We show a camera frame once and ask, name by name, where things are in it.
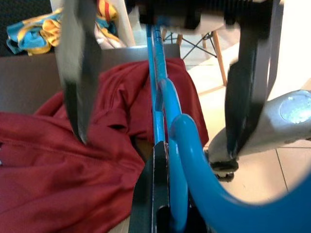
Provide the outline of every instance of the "red sweatshirt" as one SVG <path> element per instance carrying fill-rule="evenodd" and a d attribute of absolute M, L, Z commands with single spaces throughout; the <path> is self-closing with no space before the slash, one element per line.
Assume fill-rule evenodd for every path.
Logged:
<path fill-rule="evenodd" d="M 208 141 L 198 95 L 180 59 L 167 60 L 182 111 Z M 56 94 L 34 116 L 0 113 L 0 232 L 103 233 L 129 216 L 144 163 L 130 137 L 153 140 L 147 62 L 100 76 L 88 145 Z"/>

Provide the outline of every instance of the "colorful fabric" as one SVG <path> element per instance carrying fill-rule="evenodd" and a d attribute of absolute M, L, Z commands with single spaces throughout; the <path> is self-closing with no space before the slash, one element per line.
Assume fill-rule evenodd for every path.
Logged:
<path fill-rule="evenodd" d="M 102 49 L 114 49 L 125 47 L 123 42 L 119 40 L 117 37 L 105 36 L 103 31 L 98 25 L 95 26 L 94 33 L 97 43 L 101 46 Z"/>
<path fill-rule="evenodd" d="M 99 0 L 95 28 L 105 37 L 115 40 L 123 47 L 117 37 L 114 20 L 118 18 L 115 8 L 105 0 Z M 59 44 L 61 33 L 62 8 L 55 12 L 30 18 L 7 27 L 7 46 L 14 53 L 27 51 L 29 55 L 42 54 Z"/>
<path fill-rule="evenodd" d="M 204 145 L 203 114 L 181 59 L 168 59 L 181 109 Z M 105 233 L 127 218 L 144 163 L 131 138 L 153 141 L 148 62 L 103 73 L 88 144 L 73 135 L 56 94 L 34 116 L 0 113 L 0 231 Z"/>

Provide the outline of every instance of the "wooden chair leg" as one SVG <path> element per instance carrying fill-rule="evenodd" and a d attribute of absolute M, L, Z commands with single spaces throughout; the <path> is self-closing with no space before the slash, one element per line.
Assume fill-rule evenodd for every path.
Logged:
<path fill-rule="evenodd" d="M 204 40 L 204 39 L 202 40 L 202 45 L 203 45 L 203 48 L 206 49 L 206 40 Z"/>
<path fill-rule="evenodd" d="M 167 29 L 163 28 L 163 29 L 162 29 L 162 34 L 161 34 L 162 40 L 163 40 L 163 41 L 165 40 L 166 33 L 167 33 Z"/>
<path fill-rule="evenodd" d="M 183 41 L 183 35 L 178 34 L 176 43 L 179 44 L 179 46 L 181 46 L 182 41 Z"/>
<path fill-rule="evenodd" d="M 220 49 L 218 35 L 217 35 L 216 31 L 213 31 L 213 41 L 214 41 L 214 45 L 215 45 L 216 56 L 218 59 L 220 72 L 222 74 L 223 84 L 224 84 L 224 86 L 227 86 L 227 77 L 226 77 L 224 63 L 223 63 L 222 51 Z"/>

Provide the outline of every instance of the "brown table surface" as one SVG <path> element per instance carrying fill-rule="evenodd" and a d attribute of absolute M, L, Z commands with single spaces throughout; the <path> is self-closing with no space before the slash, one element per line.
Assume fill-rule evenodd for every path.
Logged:
<path fill-rule="evenodd" d="M 164 46 L 167 58 L 180 57 L 177 44 Z M 147 47 L 104 50 L 101 71 L 148 59 Z M 0 57 L 0 111 L 32 114 L 61 90 L 54 53 Z"/>

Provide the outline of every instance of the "blue curved tube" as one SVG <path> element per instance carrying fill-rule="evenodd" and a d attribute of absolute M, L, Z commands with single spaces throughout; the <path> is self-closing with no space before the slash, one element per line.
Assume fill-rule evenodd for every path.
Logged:
<path fill-rule="evenodd" d="M 205 222 L 218 233 L 311 232 L 311 174 L 298 188 L 277 201 L 246 204 L 227 193 L 215 178 L 190 116 L 177 116 L 169 135 L 178 145 L 196 206 Z"/>
<path fill-rule="evenodd" d="M 155 46 L 155 71 L 157 95 L 155 112 L 165 110 L 168 129 L 173 119 L 181 114 L 179 99 L 174 84 L 167 76 L 164 49 L 159 27 L 152 27 Z M 188 185 L 181 166 L 176 143 L 169 137 L 169 171 L 170 171 L 170 209 L 171 227 L 175 232 L 183 232 L 188 215 Z"/>

